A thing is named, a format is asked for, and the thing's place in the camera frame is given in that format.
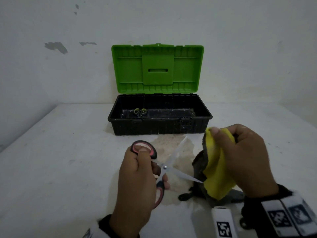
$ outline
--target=fingernail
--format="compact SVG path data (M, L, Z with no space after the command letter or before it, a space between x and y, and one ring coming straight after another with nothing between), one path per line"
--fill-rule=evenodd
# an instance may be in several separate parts
M139 152L141 152L141 151L149 152L146 148L140 148Z
M217 127L212 127L212 128L210 129L210 132L211 132L211 135L212 135L212 136L218 134L219 131L220 131L220 129L217 128Z

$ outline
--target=yellow cloth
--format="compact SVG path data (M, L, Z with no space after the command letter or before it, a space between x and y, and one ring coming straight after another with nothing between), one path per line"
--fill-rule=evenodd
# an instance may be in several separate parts
M235 143L235 139L228 129L222 128L221 130ZM208 164L203 171L204 175L207 177L204 181L204 187L209 196L221 200L236 185L236 183L226 167L224 151L215 144L209 128L206 129L205 142L208 154Z

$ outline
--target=scissors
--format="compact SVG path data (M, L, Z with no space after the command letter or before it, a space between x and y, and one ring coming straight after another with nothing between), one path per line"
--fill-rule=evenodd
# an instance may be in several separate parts
M153 209L155 209L161 203L161 201L163 199L165 188L164 188L164 182L163 182L162 178L166 172L171 171L180 178L183 178L186 180L192 180L192 181L198 182L198 183L202 183L200 180L197 180L194 177L187 175L187 174L179 171L178 169L173 168L173 163L179 157L180 151L181 151L182 147L184 146L186 140L187 140L187 136L180 142L180 144L177 146L177 148L169 156L169 158L167 159L167 161L164 164L162 164L161 162L156 160L157 159L157 152L156 152L155 148L153 147L153 145L150 144L149 142L146 142L144 140L137 140L137 141L133 142L133 144L131 146L131 151L135 154L138 154L138 151L136 149L137 145L139 145L139 146L141 145L141 146L145 146L146 148L149 148L151 150L150 151L151 161L154 163L157 163L157 165L161 168L161 173L156 180L156 189L160 192L160 196L159 196L158 200L155 202Z

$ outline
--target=toolbox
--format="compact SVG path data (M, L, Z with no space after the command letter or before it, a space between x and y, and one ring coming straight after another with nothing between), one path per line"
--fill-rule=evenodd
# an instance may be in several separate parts
M115 135L204 133L212 115L197 94L204 47L113 45L119 95Z

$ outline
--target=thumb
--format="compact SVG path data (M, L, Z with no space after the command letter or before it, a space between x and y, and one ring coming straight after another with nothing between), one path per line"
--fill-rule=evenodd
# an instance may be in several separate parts
M210 128L210 133L215 140L215 143L228 154L235 148L235 144L230 140L229 136L217 127Z
M139 150L137 160L139 164L138 170L152 172L151 157L149 151L146 148L141 148Z

